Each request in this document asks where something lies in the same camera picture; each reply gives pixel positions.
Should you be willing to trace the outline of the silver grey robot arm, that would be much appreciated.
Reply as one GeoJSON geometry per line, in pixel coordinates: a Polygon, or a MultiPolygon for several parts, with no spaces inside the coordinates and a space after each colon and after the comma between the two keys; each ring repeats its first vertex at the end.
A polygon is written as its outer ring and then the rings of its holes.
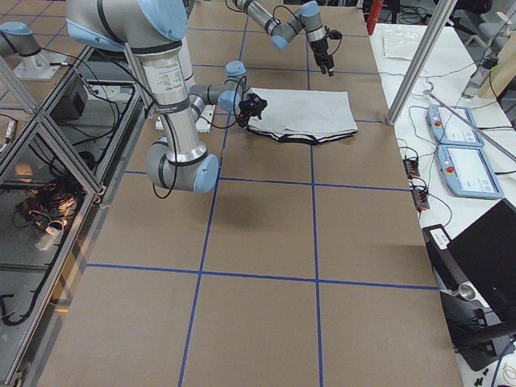
{"type": "Polygon", "coordinates": [[[319,4],[308,1],[291,13],[290,20],[282,22],[269,12],[259,1],[233,1],[237,11],[245,13],[267,33],[273,45],[284,50],[302,31],[312,50],[315,64],[323,75],[334,75],[334,57],[329,53],[328,40],[341,41],[342,33],[331,30],[323,23],[319,4]]]}
{"type": "Polygon", "coordinates": [[[188,87],[180,62],[187,14],[181,1],[68,1],[70,36],[91,47],[129,50],[141,63],[149,97],[160,116],[164,138],[148,152],[147,174],[163,189],[207,193],[218,176],[218,158],[198,138],[196,122],[207,105],[234,111],[245,127],[267,102],[254,94],[239,61],[227,66],[222,85],[188,87]]]}

